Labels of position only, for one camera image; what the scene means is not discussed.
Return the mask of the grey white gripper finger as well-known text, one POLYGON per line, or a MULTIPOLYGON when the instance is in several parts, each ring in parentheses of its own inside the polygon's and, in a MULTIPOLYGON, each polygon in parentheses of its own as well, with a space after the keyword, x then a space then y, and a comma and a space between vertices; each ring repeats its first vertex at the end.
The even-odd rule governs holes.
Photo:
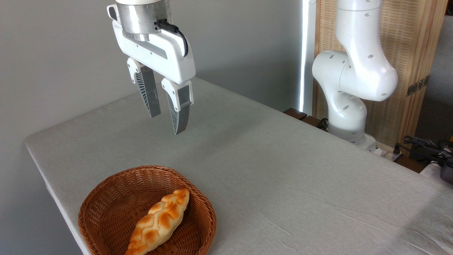
POLYGON ((127 65, 133 84, 138 85, 144 105, 151 118, 160 115, 160 102, 157 95, 157 86, 154 72, 149 67, 129 57, 127 65))
POLYGON ((194 103, 192 83, 177 84, 164 78, 161 84, 167 94, 174 134, 178 135, 186 129, 190 106, 194 103))

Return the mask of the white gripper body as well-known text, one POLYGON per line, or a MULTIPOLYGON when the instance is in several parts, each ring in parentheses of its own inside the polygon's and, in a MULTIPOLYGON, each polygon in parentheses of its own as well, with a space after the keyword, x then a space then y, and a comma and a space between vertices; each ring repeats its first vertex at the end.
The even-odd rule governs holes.
POLYGON ((170 5, 113 4, 107 14, 125 55, 177 84, 195 76, 190 45, 173 27, 170 5))

